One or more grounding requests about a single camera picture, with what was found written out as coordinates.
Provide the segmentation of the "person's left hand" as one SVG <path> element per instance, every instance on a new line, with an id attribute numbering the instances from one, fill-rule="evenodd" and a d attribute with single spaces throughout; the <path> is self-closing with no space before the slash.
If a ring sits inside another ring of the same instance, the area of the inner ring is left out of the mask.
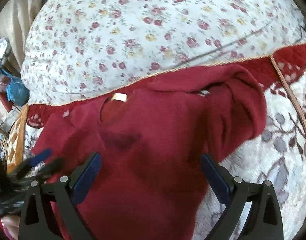
<path id="1" fill-rule="evenodd" d="M 7 215 L 1 219 L 4 231 L 7 232 L 11 239 L 18 240 L 20 217 L 15 215 Z"/>

